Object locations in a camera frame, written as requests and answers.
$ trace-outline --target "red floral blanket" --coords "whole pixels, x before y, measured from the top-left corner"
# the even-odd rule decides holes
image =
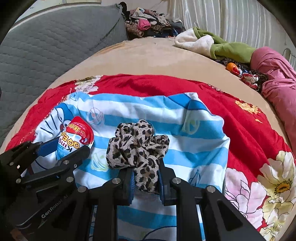
[[[32,141],[37,125],[75,91],[141,97],[197,92],[209,110],[224,119],[223,130],[230,137],[226,197],[266,240],[275,240],[296,201],[295,160],[289,146],[258,107],[206,83],[175,77],[119,74],[97,79],[74,80],[47,90],[30,109],[7,150]]]

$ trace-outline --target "gray quilted headboard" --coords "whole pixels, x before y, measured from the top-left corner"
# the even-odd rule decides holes
[[[59,76],[127,40],[116,5],[73,5],[30,18],[0,45],[0,144],[25,109]]]

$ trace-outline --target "blue and white striped blanket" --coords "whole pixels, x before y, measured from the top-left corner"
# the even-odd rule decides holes
[[[177,177],[202,188],[213,185],[221,191],[230,139],[222,130],[224,120],[211,114],[197,93],[143,98],[76,92],[38,125],[34,142],[60,135],[74,116],[87,121],[95,135],[89,158],[75,170],[78,185],[94,188],[116,177],[118,170],[109,169],[105,157],[109,139],[115,136],[119,123],[145,119],[156,135],[168,135],[169,150],[163,160]],[[56,163],[52,153],[39,157],[32,169],[38,172]],[[176,208],[162,206],[158,195],[136,190],[131,206],[118,207],[118,234],[128,240],[176,240],[175,226]]]

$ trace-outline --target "leopard print scrunchie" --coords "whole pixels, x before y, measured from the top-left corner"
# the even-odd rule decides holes
[[[170,140],[154,133],[145,120],[119,124],[115,137],[109,140],[106,159],[110,168],[134,167],[136,186],[157,193],[159,160],[167,153]]]

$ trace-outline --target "pink blanket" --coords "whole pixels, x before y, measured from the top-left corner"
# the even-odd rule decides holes
[[[292,150],[296,153],[296,72],[289,62],[269,47],[254,51],[251,68],[267,74],[262,95],[271,102],[284,123]]]

